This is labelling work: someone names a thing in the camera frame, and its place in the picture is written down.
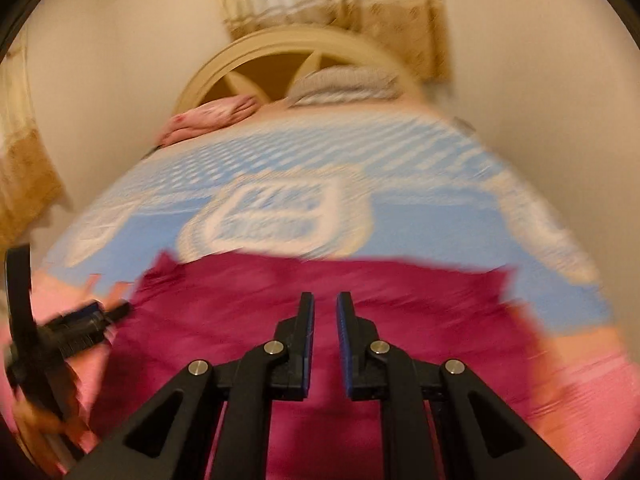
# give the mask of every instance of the round metal bolt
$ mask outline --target round metal bolt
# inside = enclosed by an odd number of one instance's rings
[[[280,341],[274,340],[265,343],[263,348],[264,351],[267,352],[267,354],[274,355],[282,352],[284,350],[284,345]]]
[[[389,343],[387,343],[386,341],[374,341],[373,343],[371,343],[369,348],[371,348],[371,351],[374,354],[386,354],[387,352],[389,352],[391,346],[389,346]]]
[[[465,371],[465,364],[457,359],[449,359],[444,367],[450,374],[458,375]]]
[[[191,361],[191,363],[189,363],[188,370],[191,375],[202,375],[207,370],[209,370],[209,365],[206,361]]]

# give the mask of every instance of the bed sheet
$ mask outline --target bed sheet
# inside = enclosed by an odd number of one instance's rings
[[[165,248],[183,261],[243,250],[514,267],[510,299],[540,327],[536,430],[595,480],[640,426],[638,372],[592,261],[534,190],[427,108],[274,107],[156,152],[52,248],[34,276],[36,314],[126,296]],[[79,364],[87,405],[97,353]]]

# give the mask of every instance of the wall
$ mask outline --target wall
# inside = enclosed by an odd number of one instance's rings
[[[228,43],[215,0],[43,0],[28,70],[66,197],[29,230],[34,263],[149,149],[193,73]]]
[[[606,0],[447,0],[471,122],[561,213],[640,359],[640,51]]]

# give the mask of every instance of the bed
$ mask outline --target bed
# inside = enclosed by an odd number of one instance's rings
[[[333,107],[280,101],[292,81],[336,64],[393,71],[403,95]],[[183,261],[243,250],[511,266],[511,296],[540,346],[530,423],[582,478],[603,479],[640,426],[638,370],[593,262],[548,204],[423,102],[405,67],[348,32],[297,26],[242,38],[193,77],[175,112],[241,92],[264,107],[142,160],[63,234],[33,278],[36,316],[127,297],[165,248]],[[85,406],[107,352],[74,365]]]

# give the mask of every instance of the curved headboard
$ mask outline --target curved headboard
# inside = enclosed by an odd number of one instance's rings
[[[296,79],[339,64],[382,68],[398,76],[405,94],[423,96],[418,77],[373,41],[335,27],[285,25],[244,36],[216,54],[188,83],[174,113],[240,93],[276,101]]]

